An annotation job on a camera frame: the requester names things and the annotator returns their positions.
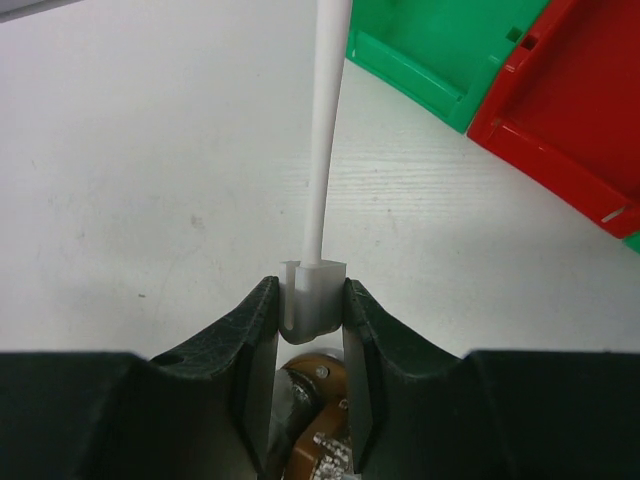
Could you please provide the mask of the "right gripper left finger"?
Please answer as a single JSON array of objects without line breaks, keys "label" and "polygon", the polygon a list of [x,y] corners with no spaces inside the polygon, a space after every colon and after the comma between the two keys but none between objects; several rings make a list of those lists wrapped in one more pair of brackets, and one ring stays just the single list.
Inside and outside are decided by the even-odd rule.
[{"label": "right gripper left finger", "polygon": [[5,479],[257,479],[266,467],[278,281],[146,360],[5,352]]}]

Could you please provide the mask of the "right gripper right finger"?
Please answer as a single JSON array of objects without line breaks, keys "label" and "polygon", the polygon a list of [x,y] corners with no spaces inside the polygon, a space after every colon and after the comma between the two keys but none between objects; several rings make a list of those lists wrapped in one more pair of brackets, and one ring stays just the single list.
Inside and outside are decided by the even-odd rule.
[{"label": "right gripper right finger", "polygon": [[353,466],[364,479],[635,479],[639,358],[456,357],[344,286]]}]

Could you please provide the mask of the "grey glass cup with holder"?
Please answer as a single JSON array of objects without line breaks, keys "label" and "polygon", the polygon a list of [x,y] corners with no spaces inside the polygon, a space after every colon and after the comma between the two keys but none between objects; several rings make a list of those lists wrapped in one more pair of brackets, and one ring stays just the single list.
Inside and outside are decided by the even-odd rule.
[{"label": "grey glass cup with holder", "polygon": [[264,479],[281,479],[293,447],[323,406],[319,390],[306,375],[285,368],[274,377]]}]

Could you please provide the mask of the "clear acrylic toothbrush rack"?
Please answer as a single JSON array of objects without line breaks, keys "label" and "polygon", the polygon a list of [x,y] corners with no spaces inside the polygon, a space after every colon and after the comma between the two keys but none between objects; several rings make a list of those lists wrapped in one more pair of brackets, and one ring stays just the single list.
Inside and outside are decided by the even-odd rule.
[{"label": "clear acrylic toothbrush rack", "polygon": [[347,442],[318,432],[313,443],[320,448],[320,453],[312,469],[312,480],[358,479],[354,473],[352,450]]}]

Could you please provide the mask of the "white toothbrush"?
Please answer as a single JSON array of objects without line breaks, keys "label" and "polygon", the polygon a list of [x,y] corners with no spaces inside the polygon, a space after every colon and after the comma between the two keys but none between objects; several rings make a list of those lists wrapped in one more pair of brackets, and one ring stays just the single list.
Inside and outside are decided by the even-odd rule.
[{"label": "white toothbrush", "polygon": [[279,331],[301,345],[340,328],[346,264],[322,258],[329,173],[351,1],[317,3],[309,197],[301,259],[281,264]]}]

